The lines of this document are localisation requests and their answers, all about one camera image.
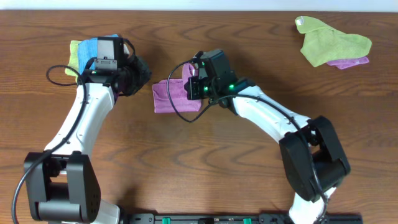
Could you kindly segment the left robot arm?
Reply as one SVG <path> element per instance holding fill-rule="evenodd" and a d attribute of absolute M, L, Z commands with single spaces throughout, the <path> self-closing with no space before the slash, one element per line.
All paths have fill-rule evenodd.
<path fill-rule="evenodd" d="M 121 208 L 101 198 L 91 165 L 99 130 L 119 96 L 131 96 L 151 71 L 132 55 L 115 70 L 86 68 L 77 77 L 76 97 L 62 127 L 43 152 L 24 161 L 30 214 L 48 223 L 122 223 Z"/>

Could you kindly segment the purple microfiber cloth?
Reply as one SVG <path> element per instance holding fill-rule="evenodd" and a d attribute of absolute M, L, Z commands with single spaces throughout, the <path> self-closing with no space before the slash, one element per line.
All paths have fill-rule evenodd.
<path fill-rule="evenodd" d="M 197 75 L 197 70 L 191 64 L 185 64 L 182 68 L 182 77 L 169 80 L 169 92 L 173 104 L 178 112 L 197 112 L 201 109 L 201 100 L 188 100 L 184 84 L 192 76 Z M 154 97 L 154 112 L 174 113 L 174 109 L 169 101 L 167 94 L 167 81 L 161 80 L 152 85 L 152 94 Z"/>

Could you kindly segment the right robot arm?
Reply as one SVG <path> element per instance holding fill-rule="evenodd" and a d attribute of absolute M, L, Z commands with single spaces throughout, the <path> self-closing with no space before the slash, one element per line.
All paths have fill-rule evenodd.
<path fill-rule="evenodd" d="M 325 223 L 330 196 L 351 172 L 331 121 L 295 113 L 268 97 L 252 80 L 192 77 L 189 100 L 207 98 L 261 128 L 279 147 L 285 175 L 295 192 L 293 223 Z"/>

